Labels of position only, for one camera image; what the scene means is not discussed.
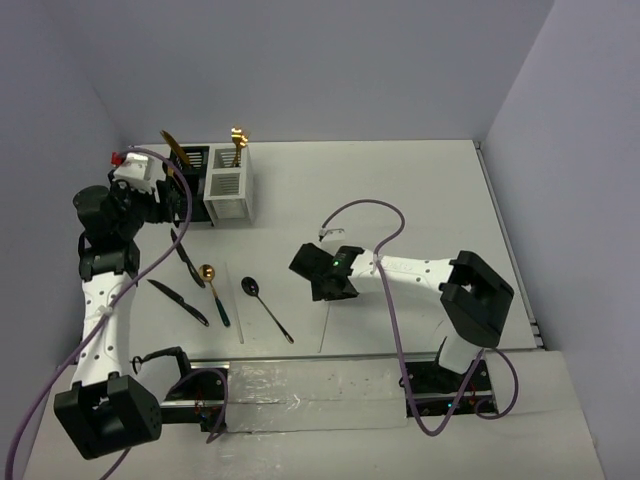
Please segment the gold knife green handle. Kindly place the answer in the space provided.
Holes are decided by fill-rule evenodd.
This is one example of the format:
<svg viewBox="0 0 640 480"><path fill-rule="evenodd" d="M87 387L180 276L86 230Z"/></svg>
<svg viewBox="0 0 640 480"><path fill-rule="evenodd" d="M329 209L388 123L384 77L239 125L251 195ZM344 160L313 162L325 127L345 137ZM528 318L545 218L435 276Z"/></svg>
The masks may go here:
<svg viewBox="0 0 640 480"><path fill-rule="evenodd" d="M182 146L175 140L175 138L166 130L161 130L160 135L162 136L165 143L170 147L171 151L175 154L175 156L185 165L190 166L191 161L189 156L186 154Z"/></svg>

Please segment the black spoon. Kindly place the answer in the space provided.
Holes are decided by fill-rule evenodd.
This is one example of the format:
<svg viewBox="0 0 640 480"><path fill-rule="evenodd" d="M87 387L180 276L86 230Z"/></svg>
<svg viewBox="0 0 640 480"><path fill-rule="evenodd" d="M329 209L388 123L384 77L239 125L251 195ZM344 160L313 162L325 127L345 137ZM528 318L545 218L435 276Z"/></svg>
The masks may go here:
<svg viewBox="0 0 640 480"><path fill-rule="evenodd" d="M287 340L289 344L294 344L295 340L293 336L286 330L286 328L281 324L281 322L277 319L277 317L273 314L271 309L267 306L267 304L262 300L260 296L260 288L258 282L249 276L243 277L241 280L241 288L242 290L249 296L256 298L262 307L265 309L270 318L274 321L280 332L283 334L284 338Z"/></svg>

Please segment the gold fork green handle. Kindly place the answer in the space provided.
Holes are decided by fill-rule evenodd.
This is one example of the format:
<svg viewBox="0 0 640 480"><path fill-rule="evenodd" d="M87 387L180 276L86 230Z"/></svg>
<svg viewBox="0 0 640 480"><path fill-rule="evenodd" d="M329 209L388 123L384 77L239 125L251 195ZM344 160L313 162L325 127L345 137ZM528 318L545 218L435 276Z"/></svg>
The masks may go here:
<svg viewBox="0 0 640 480"><path fill-rule="evenodd" d="M233 144L235 145L235 153L233 161L231 163L231 167L236 168L240 164L241 150L245 144L243 129L238 126L233 126L231 129L231 139Z"/></svg>
<svg viewBox="0 0 640 480"><path fill-rule="evenodd" d="M234 165L239 167L241 165L241 152L248 145L250 132L249 131L240 131L234 137L234 143L236 144L236 154L234 157Z"/></svg>

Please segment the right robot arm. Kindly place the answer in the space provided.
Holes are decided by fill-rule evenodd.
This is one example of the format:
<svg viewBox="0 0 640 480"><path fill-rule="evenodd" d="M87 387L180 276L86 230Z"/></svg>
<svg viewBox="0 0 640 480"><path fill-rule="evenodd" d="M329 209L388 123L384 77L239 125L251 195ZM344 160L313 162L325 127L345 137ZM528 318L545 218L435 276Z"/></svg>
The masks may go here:
<svg viewBox="0 0 640 480"><path fill-rule="evenodd" d="M498 347L514 297L506 280L466 250L453 259L427 260L381 256L346 245L329 253L305 243L289 269L310 282L314 301L383 292L440 304L453 332L443 341L434 377L447 391L467 382L480 351Z"/></svg>

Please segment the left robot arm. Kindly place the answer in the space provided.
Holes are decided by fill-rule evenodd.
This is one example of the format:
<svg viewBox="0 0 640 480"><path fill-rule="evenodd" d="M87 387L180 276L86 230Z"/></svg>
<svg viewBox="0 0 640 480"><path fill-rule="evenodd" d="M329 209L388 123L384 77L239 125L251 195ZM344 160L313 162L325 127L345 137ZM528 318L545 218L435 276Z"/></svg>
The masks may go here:
<svg viewBox="0 0 640 480"><path fill-rule="evenodd" d="M112 178L73 198L83 231L79 276L85 301L83 337L68 390L56 394L54 414L86 460L157 440L157 394L135 379L129 363L133 299L145 275L135 243L147 223L171 223L180 200L169 181L137 188Z"/></svg>

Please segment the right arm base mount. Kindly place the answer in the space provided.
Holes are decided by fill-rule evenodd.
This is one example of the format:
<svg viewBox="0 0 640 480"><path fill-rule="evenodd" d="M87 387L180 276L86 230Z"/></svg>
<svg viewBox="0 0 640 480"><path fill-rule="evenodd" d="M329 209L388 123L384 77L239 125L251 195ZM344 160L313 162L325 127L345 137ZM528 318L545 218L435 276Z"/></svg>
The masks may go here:
<svg viewBox="0 0 640 480"><path fill-rule="evenodd" d="M421 417L444 416L465 377L440 368L433 360L406 364L411 390ZM487 363L482 359L469 380L455 415L493 415L498 413Z"/></svg>

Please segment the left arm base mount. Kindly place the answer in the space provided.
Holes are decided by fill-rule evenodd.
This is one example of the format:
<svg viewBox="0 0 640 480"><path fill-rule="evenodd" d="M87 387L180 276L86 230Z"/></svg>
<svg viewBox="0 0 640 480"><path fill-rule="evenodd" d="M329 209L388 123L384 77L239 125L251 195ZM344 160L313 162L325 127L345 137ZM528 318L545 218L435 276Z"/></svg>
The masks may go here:
<svg viewBox="0 0 640 480"><path fill-rule="evenodd" d="M226 428L227 380L226 368L192 370L160 403L162 424L197 425L203 433L222 433Z"/></svg>

